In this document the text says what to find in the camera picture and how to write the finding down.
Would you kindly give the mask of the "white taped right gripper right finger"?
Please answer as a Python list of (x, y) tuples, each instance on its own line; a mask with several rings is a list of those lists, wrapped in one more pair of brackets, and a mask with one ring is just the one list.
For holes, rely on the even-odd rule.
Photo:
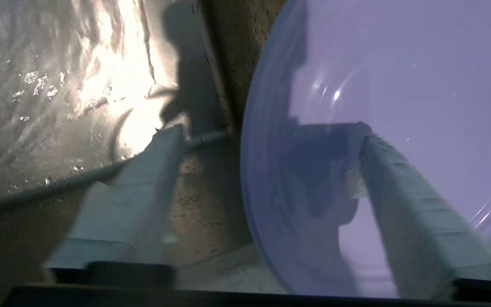
[(491, 299), (491, 248), (422, 173), (367, 124), (356, 169), (405, 299)]

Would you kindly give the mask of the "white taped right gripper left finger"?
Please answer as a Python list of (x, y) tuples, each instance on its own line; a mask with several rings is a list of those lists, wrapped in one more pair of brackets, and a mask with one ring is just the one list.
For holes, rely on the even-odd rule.
[(81, 269), (94, 261), (162, 264), (184, 151), (183, 126), (158, 131), (111, 183), (95, 182), (45, 268)]

